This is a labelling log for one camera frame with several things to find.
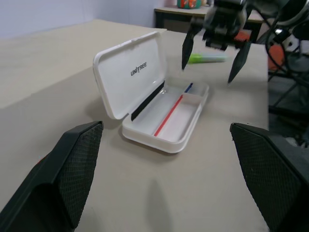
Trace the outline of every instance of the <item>cable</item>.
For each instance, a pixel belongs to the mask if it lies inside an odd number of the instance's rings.
[[[275,104],[273,104],[273,107],[277,107],[277,105],[286,97],[292,90],[294,90],[297,87],[298,83],[294,83],[285,93],[281,95],[281,97],[276,101]]]
[[[276,32],[274,31],[274,28],[279,20],[279,16],[277,16],[277,18],[275,19],[275,21],[273,22],[273,24],[271,25],[268,21],[268,19],[265,17],[265,15],[262,14],[262,12],[254,5],[251,5],[252,9],[254,9],[255,11],[257,11],[260,16],[263,18],[263,21],[267,24],[267,26],[269,27],[269,33],[266,37],[266,42],[265,42],[265,49],[266,49],[266,52],[268,54],[268,57],[270,58],[270,60],[275,64],[275,66],[277,67],[278,70],[281,70],[285,73],[299,73],[295,70],[292,70],[290,65],[289,65],[289,62],[288,62],[288,59],[287,59],[287,54],[286,54],[286,50],[285,50],[285,47],[283,46],[282,43],[280,43],[280,46],[281,46],[281,49],[283,51],[283,55],[284,55],[284,65],[286,66],[286,69],[284,69],[282,67],[282,65],[279,65],[275,59],[272,57],[272,55],[270,54],[269,52],[269,47],[268,47],[268,43],[269,43],[269,38],[270,38],[270,35],[272,33],[274,33],[276,35]]]
[[[254,9],[256,12],[258,12],[260,14],[260,16],[263,18],[264,22],[267,24],[267,26],[270,28],[271,24],[269,23],[268,19],[265,17],[265,15],[262,14],[262,12],[253,4],[250,5],[252,7],[252,9]]]
[[[309,88],[309,83],[307,81],[304,80],[304,78],[309,74],[309,71],[304,72],[302,75],[295,76],[294,80],[301,86],[304,86],[306,88]]]
[[[269,47],[268,47],[270,35],[271,35],[272,31],[274,30],[274,28],[275,28],[275,26],[276,26],[276,24],[277,24],[277,22],[278,22],[278,19],[279,19],[279,16],[277,16],[277,18],[275,19],[275,21],[273,22],[273,24],[271,25],[271,27],[270,27],[270,29],[269,29],[269,33],[268,33],[268,35],[267,35],[267,37],[266,37],[265,49],[266,49],[266,52],[267,52],[268,57],[269,57],[270,60],[275,64],[275,66],[277,67],[277,69],[282,70],[283,72],[287,73],[287,71],[286,71],[281,65],[279,65],[279,64],[274,60],[274,58],[272,57],[272,55],[271,55],[270,52],[269,52]]]
[[[297,48],[295,48],[290,54],[287,55],[287,57],[291,54],[293,54],[294,52],[296,52],[299,49],[299,46]],[[279,69],[276,69],[271,76],[268,78],[268,82],[274,77],[276,76],[276,74],[278,73]]]

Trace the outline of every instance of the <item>white case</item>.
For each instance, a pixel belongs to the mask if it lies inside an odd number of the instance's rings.
[[[161,35],[153,32],[99,52],[93,61],[95,79],[110,118],[123,120],[123,135],[168,153],[182,151],[204,106],[209,86],[166,79]],[[164,87],[132,121],[131,115],[162,84]],[[183,98],[158,136],[154,136],[175,103]]]

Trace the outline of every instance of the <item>robotic arm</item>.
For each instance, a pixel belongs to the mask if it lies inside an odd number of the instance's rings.
[[[251,45],[250,41],[238,41],[235,37],[243,29],[253,8],[263,15],[278,15],[277,25],[290,29],[307,19],[309,0],[214,0],[214,6],[204,19],[192,18],[183,43],[182,69],[191,55],[194,36],[204,29],[203,40],[207,47],[225,51],[231,45],[240,49],[229,78],[231,82],[246,62]]]

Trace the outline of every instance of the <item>open case lid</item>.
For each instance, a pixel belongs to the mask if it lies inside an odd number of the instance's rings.
[[[99,52],[93,70],[108,116],[122,119],[133,113],[165,79],[160,33],[152,32]]]

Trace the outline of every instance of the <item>green marker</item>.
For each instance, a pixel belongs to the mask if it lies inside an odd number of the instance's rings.
[[[225,62],[227,55],[224,53],[192,53],[189,58],[189,64],[196,63],[212,63],[212,62]]]

